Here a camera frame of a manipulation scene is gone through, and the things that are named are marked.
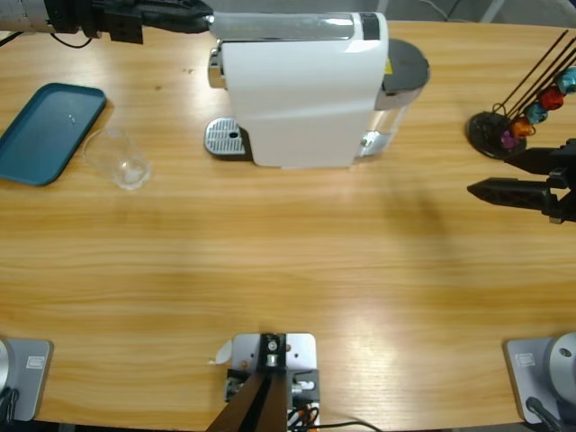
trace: red capsule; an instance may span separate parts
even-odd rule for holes
[[[540,93],[538,101],[547,111],[557,110],[564,105],[564,95],[556,85],[551,85]]]

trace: blue capsule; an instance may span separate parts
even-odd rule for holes
[[[532,102],[524,111],[530,124],[541,123],[548,118],[548,111],[539,102]]]
[[[555,82],[563,94],[570,95],[576,93],[576,67],[570,66],[558,74]]]

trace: clear drinking glass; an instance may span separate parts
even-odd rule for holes
[[[124,130],[96,131],[82,153],[88,164],[123,189],[138,189],[152,175],[152,166]]]

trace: yellow label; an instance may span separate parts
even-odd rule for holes
[[[386,75],[392,75],[394,72],[392,71],[392,63],[390,62],[390,59],[387,58],[386,59],[386,69],[385,69]]]

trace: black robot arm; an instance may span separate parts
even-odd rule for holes
[[[110,33],[113,41],[142,43],[142,27],[206,32],[213,10],[201,0],[2,0],[0,31]]]

